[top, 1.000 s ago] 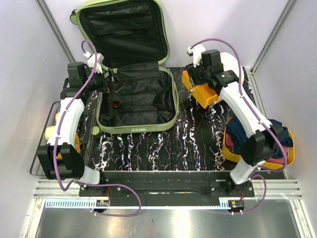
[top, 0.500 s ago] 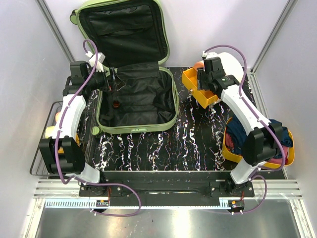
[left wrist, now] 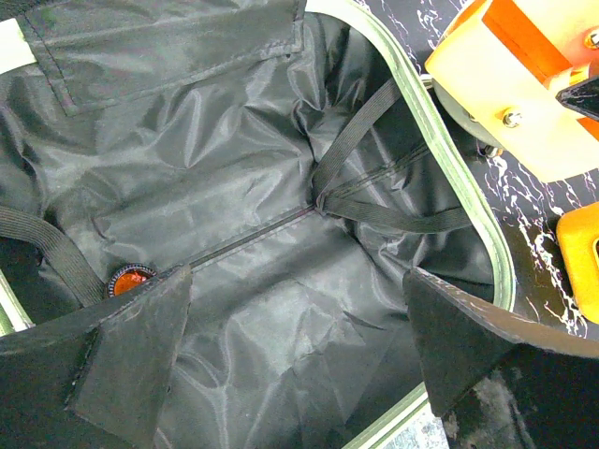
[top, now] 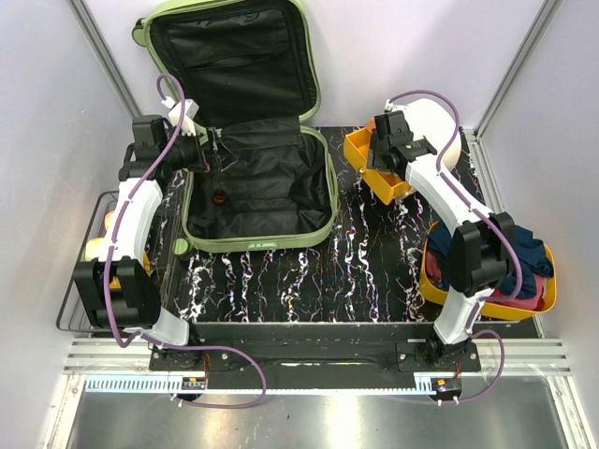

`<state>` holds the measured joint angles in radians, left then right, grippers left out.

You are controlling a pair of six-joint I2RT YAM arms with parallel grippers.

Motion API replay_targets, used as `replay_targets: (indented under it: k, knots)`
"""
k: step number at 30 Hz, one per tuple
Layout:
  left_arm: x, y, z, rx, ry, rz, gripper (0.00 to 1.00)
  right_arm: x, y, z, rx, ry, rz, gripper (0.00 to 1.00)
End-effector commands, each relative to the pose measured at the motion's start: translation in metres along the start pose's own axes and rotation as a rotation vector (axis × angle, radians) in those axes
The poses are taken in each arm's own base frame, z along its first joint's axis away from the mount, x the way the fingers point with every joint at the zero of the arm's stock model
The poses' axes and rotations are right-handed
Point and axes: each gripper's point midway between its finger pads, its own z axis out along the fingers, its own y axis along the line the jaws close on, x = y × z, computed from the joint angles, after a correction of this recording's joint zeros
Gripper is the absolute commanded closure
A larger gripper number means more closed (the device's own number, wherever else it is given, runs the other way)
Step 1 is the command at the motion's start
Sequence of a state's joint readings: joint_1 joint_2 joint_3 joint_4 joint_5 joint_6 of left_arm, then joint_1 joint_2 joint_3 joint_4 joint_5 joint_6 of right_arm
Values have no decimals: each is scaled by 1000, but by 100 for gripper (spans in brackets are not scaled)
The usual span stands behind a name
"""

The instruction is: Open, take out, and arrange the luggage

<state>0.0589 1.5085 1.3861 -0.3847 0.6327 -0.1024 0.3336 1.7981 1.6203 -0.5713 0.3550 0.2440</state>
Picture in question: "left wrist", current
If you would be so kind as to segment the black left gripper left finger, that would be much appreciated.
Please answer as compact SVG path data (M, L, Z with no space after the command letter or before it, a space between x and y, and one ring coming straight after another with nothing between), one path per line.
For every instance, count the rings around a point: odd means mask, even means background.
M4 448L151 448L190 306L178 266L1 339Z

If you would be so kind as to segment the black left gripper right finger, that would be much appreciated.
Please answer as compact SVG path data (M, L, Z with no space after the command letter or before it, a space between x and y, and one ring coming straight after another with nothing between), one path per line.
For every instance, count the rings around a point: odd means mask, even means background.
M452 448L595 448L598 343L421 268L403 278L432 413Z

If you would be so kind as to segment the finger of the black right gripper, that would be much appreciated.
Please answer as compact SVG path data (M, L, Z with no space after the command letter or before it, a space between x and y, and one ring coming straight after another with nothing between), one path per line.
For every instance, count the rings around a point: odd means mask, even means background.
M581 115L599 115L599 76L562 89L556 99L565 108Z

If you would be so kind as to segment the white orange drawer cabinet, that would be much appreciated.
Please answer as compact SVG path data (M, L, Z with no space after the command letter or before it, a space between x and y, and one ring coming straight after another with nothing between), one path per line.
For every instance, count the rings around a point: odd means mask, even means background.
M543 182L598 167L598 122L557 93L598 70L595 1L471 1L426 70L497 146Z

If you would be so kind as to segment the orange plastic basket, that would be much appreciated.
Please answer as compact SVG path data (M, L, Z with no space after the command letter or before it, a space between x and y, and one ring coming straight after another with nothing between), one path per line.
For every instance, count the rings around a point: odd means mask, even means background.
M581 314L598 323L598 203L569 211L557 223L565 269Z

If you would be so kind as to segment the green hard-shell suitcase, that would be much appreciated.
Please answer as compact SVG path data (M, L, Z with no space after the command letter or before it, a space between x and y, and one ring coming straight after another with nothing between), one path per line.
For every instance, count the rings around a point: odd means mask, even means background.
M511 309L489 204L350 1L5 1L1 270L23 329L191 270L151 448L333 448L420 386L413 268Z

